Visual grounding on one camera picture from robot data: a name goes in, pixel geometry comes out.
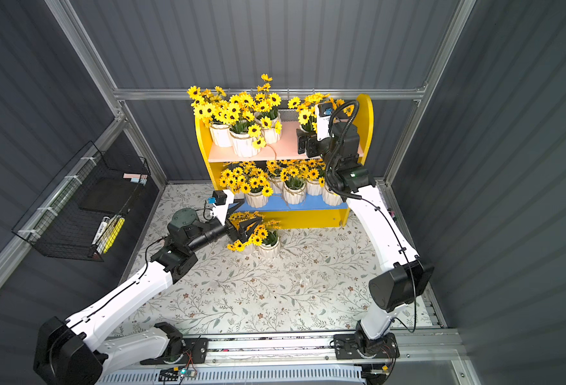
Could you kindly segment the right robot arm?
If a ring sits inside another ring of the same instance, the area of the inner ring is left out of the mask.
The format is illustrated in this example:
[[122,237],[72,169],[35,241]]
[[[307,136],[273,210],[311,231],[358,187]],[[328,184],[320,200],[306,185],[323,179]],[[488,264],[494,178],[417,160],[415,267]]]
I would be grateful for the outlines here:
[[299,118],[303,124],[314,124],[317,135],[306,141],[307,157],[321,157],[326,163],[326,190],[341,197],[359,219],[382,271],[369,282],[372,303],[354,335],[334,336],[337,358],[384,355],[395,361],[400,353],[390,327],[402,306],[416,305],[434,268],[419,260],[388,213],[375,179],[358,160],[360,136],[353,122],[359,107],[356,100],[341,105],[314,102],[300,111]]

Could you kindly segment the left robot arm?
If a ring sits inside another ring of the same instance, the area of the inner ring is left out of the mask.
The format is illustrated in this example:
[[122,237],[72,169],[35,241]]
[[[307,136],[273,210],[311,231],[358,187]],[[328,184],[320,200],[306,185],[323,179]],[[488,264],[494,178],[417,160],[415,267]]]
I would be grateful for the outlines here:
[[168,322],[125,338],[107,338],[129,315],[180,281],[197,263],[196,250],[224,236],[233,249],[265,239],[262,216],[239,213],[244,202],[230,191],[215,191],[209,203],[207,221],[194,209],[177,211],[160,240],[162,248],[122,285],[82,311],[66,319],[52,317],[40,327],[33,370],[45,383],[95,384],[131,364],[176,364],[191,357],[182,333]]

